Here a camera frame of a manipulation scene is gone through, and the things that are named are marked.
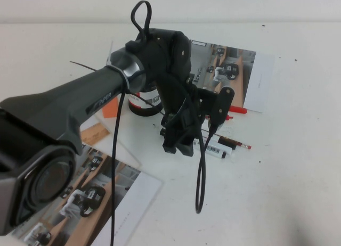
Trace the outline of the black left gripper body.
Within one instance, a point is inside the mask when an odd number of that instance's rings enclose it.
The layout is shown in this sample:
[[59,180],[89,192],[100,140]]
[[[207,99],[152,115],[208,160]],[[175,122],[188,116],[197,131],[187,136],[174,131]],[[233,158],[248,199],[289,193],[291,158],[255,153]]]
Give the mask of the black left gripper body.
[[161,125],[164,127],[163,147],[189,147],[194,138],[199,137],[199,129],[203,115],[192,101],[186,96],[180,102],[163,101],[165,115]]

